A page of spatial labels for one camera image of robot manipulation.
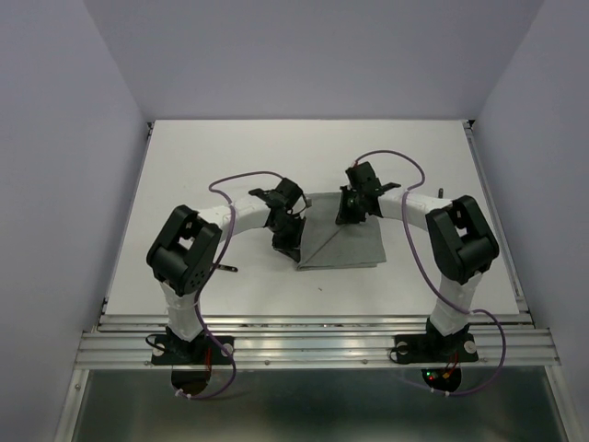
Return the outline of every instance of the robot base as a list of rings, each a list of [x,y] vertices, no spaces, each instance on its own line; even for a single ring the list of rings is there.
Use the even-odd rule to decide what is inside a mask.
[[[442,336],[428,321],[425,334],[395,336],[395,348],[389,357],[405,365],[447,363],[453,355],[458,356],[460,363],[479,360],[475,338],[468,333],[468,325],[455,334]]]
[[[233,336],[217,336],[217,340],[222,343],[231,353],[234,351],[235,338]],[[210,339],[203,333],[199,334],[190,343],[181,341],[173,333],[158,334],[154,338],[154,344],[163,346],[168,349],[157,355],[157,351],[152,353],[151,363],[154,366],[204,366],[207,351],[211,349],[211,364],[213,366],[229,366],[229,358],[221,352]]]

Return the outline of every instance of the white enclosure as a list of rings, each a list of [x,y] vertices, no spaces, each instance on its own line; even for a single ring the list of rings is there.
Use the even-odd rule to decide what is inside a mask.
[[[334,191],[353,154],[396,148],[423,162],[424,192],[471,193],[488,210],[458,123],[420,122],[434,129],[401,135],[399,124],[417,123],[373,132],[369,126],[384,123],[358,122],[362,130],[346,129],[355,133],[351,147],[328,140],[321,119],[335,118],[477,120],[479,165],[518,280],[536,326],[550,328],[586,421],[588,21],[586,0],[3,2],[0,331],[9,339],[0,368],[0,439],[53,440],[80,333],[97,323],[108,293],[109,314],[163,321],[147,248],[175,205],[222,203],[206,192],[212,179],[276,168],[307,192]],[[220,127],[234,124],[226,119],[316,119],[305,124],[316,124],[314,133],[328,141],[313,149],[314,134],[269,137],[264,130],[264,140],[283,149],[291,140],[305,154],[289,157],[255,144],[261,129],[220,133],[201,127],[209,122],[159,121],[121,249],[145,123],[177,118],[219,119]],[[233,143],[238,135],[242,150]],[[226,141],[233,168],[204,147],[227,149]],[[312,179],[304,173],[313,167],[311,154],[331,165]],[[373,164],[383,180],[415,178],[395,158]],[[225,188],[238,196],[274,182]],[[205,313],[427,314],[434,299],[400,225],[382,224],[387,263],[325,276],[295,273],[271,250],[267,231],[236,238],[226,261],[240,272],[214,278],[203,295]],[[437,280],[425,236],[415,235]],[[256,285],[252,275],[262,267],[286,283],[265,274],[267,284]],[[488,276],[475,305],[515,312],[502,260]],[[225,290],[230,295],[221,296]]]
[[[218,178],[274,170],[305,192],[337,192],[344,170],[362,153],[394,149],[416,159],[427,174],[416,192],[445,198],[475,197],[491,222],[462,122],[411,121],[185,121],[156,122],[121,257],[110,290],[108,315],[163,315],[166,303],[145,256],[172,209],[204,209],[224,203],[208,192]],[[419,174],[392,156],[368,158],[383,182],[408,186]],[[251,189],[275,187],[274,177],[253,177],[223,186],[236,199]],[[381,220],[387,262],[372,269],[296,272],[271,248],[271,232],[235,237],[225,263],[238,273],[217,272],[202,295],[210,315],[428,315],[435,297],[423,282],[400,222]],[[428,273],[439,271],[426,232],[414,237]],[[517,313],[514,290],[500,257],[479,286],[474,307]]]

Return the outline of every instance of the glass panel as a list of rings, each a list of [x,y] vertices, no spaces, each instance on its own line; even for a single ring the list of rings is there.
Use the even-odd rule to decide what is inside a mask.
[[[166,371],[95,371],[75,441],[566,440],[542,367],[506,368],[487,390],[448,399],[400,382],[400,373],[238,373],[222,398],[186,401],[174,397]],[[462,388],[490,373],[465,370]],[[420,379],[417,370],[406,376]]]

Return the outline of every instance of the metal frame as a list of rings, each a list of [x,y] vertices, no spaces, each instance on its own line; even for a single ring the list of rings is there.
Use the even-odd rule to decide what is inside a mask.
[[[74,369],[72,380],[65,396],[62,417],[55,433],[55,442],[69,442],[74,437],[77,416],[82,408],[89,370]]]
[[[490,208],[491,219],[510,272],[519,314],[499,317],[507,336],[506,366],[544,366],[558,412],[570,441],[583,440],[571,396],[567,390],[552,336],[548,329],[536,329],[527,308],[514,268],[501,221],[497,215],[470,124],[463,122],[465,135]],[[56,441],[74,436],[89,370],[164,369],[151,365],[151,349],[144,338],[162,332],[167,317],[110,316],[102,310],[98,326],[85,333],[78,349],[75,369],[64,404]],[[208,317],[213,332],[236,337],[234,358],[239,369],[375,369],[407,368],[392,363],[388,350],[398,334],[422,332],[425,316],[347,316],[347,317]],[[501,339],[495,325],[486,317],[470,319],[480,360],[473,367],[496,366],[501,354]],[[203,369],[201,366],[175,366],[175,369]],[[219,366],[215,369],[230,368]]]

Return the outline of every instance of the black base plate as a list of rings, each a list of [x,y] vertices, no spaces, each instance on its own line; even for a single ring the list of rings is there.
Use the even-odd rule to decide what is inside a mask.
[[[462,340],[456,345],[454,351],[441,352],[432,345],[431,338],[426,334],[400,334],[395,336],[395,348],[404,348],[407,350],[405,355],[396,351],[392,354],[398,364],[428,364],[428,363],[447,363],[454,352],[458,353],[458,361],[477,362],[479,354],[468,353],[464,348],[467,341],[475,342],[475,338],[470,333],[465,333]],[[406,346],[399,346],[399,343],[405,343]]]
[[[235,338],[233,336],[215,336],[216,339],[222,343],[229,343],[235,348]],[[165,334],[159,334],[154,338],[155,344],[164,345],[165,348],[170,348],[168,344],[168,337]],[[195,338],[194,352],[190,355],[179,355],[177,353],[165,352],[161,356],[151,356],[151,363],[154,366],[203,366],[206,351],[210,348],[211,364],[213,366],[229,366],[229,358],[225,356],[219,347],[217,347],[210,339],[203,335]]]

